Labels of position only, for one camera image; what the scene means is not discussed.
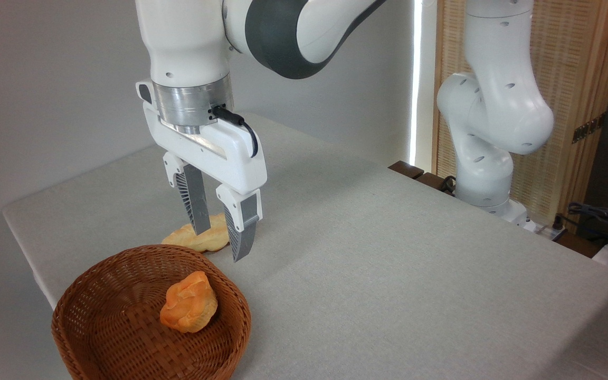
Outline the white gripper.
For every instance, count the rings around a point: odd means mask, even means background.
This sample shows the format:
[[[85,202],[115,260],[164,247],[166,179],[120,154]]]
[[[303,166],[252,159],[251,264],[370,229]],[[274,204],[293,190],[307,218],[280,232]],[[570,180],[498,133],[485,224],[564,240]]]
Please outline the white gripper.
[[[196,235],[211,228],[203,172],[224,184],[216,194],[224,204],[233,261],[246,257],[262,219],[260,188],[267,181],[263,152],[254,152],[248,131],[226,120],[214,119],[196,133],[164,121],[149,79],[137,82],[137,93],[151,136],[168,151],[163,156],[167,180],[179,191]]]

